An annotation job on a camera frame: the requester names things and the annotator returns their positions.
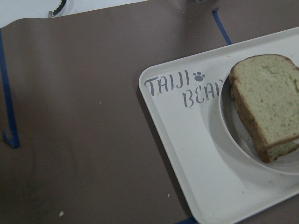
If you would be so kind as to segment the metal tongs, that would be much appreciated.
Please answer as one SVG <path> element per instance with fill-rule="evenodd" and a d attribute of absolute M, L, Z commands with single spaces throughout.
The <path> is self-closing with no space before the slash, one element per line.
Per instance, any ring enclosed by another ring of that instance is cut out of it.
<path fill-rule="evenodd" d="M 58 7 L 56 9 L 50 10 L 48 12 L 48 17 L 49 18 L 53 18 L 54 16 L 58 15 L 63 10 L 63 8 L 65 7 L 66 3 L 67 3 L 67 0 L 61 0 L 60 4 L 58 5 Z"/>

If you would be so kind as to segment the white round plate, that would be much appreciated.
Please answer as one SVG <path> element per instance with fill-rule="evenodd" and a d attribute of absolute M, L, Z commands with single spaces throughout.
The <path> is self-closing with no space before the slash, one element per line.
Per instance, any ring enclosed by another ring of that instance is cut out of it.
<path fill-rule="evenodd" d="M 252 138 L 241 122 L 235 109 L 234 101 L 230 96 L 230 82 L 226 77 L 221 85 L 218 98 L 218 108 L 222 125 L 232 143 L 249 160 L 264 169 L 283 175 L 299 175 L 299 151 L 278 157 L 271 163 L 265 163 L 254 147 Z"/>

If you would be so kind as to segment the bread slice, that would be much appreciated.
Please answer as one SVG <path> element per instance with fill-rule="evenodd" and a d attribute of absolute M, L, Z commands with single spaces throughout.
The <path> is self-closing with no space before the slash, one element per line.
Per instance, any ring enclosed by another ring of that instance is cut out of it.
<path fill-rule="evenodd" d="M 246 58 L 230 71 L 231 95 L 256 147 L 299 138 L 299 69 L 287 57 Z"/>
<path fill-rule="evenodd" d="M 281 106 L 271 109 L 268 103 L 249 106 L 236 101 L 235 109 L 261 161 L 271 163 L 299 147 L 296 142 L 299 139 L 297 115 L 286 116 Z"/>

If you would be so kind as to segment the white bear tray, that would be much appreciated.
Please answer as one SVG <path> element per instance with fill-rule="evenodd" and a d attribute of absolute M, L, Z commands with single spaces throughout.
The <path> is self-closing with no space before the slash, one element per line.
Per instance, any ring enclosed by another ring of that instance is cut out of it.
<path fill-rule="evenodd" d="M 263 164 L 226 100 L 235 136 L 221 117 L 222 82 L 239 61 L 281 54 L 299 62 L 292 28 L 147 68 L 139 88 L 193 216 L 234 224 L 299 192 L 299 154 Z"/>

